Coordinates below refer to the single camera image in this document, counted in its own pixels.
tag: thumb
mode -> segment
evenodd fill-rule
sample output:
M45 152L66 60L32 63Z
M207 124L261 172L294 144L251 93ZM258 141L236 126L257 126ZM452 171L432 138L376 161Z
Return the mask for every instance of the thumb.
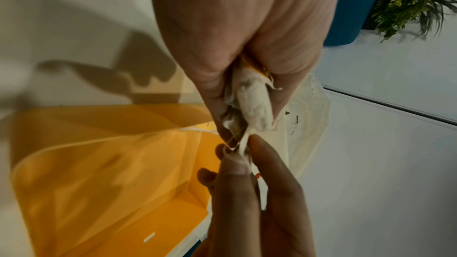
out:
M213 196L213 244L210 256L261 256L260 208L250 167L238 153L220 164Z

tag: orange object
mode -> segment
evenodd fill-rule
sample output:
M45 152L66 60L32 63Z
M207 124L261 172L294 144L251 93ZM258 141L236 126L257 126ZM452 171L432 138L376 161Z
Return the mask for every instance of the orange object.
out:
M222 140L180 129L211 120L184 104L17 114L10 179L36 256L166 256L208 215L197 171L218 170Z

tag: yellow bin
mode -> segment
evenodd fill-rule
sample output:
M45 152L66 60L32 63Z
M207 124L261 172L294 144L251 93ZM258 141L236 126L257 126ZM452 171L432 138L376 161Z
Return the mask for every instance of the yellow bin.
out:
M196 175L222 140L182 128L211 121L184 104L17 114L10 178L36 256L166 256L208 215Z

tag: yellow plastic container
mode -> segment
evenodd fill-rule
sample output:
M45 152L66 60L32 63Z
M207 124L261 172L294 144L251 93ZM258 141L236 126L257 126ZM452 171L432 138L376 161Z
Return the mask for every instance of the yellow plastic container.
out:
M211 120L183 104L16 115L10 178L36 256L166 256L208 215L196 174L218 170L222 140L181 129Z

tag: blue container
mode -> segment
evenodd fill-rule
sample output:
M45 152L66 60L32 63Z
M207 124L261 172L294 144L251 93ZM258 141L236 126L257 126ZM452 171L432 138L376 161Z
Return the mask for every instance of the blue container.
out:
M337 10L324 46L350 44L356 40L376 0L338 0Z

